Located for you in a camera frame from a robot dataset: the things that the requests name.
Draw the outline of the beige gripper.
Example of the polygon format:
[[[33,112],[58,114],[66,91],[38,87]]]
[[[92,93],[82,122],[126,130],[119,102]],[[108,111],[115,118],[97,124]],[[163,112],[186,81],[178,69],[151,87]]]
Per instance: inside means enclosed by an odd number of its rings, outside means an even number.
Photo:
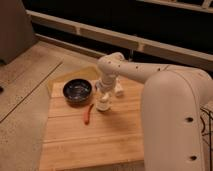
[[[115,87],[115,84],[116,84],[116,80],[114,78],[100,78],[97,81],[97,88],[102,93],[107,93]]]

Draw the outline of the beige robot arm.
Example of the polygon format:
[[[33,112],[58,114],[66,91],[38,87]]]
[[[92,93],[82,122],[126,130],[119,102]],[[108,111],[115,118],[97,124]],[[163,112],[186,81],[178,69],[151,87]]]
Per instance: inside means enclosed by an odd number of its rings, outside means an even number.
[[[213,78],[204,70],[135,63],[119,53],[101,57],[97,87],[108,92],[123,76],[144,85],[141,118],[146,171],[206,171],[201,108],[213,101]]]

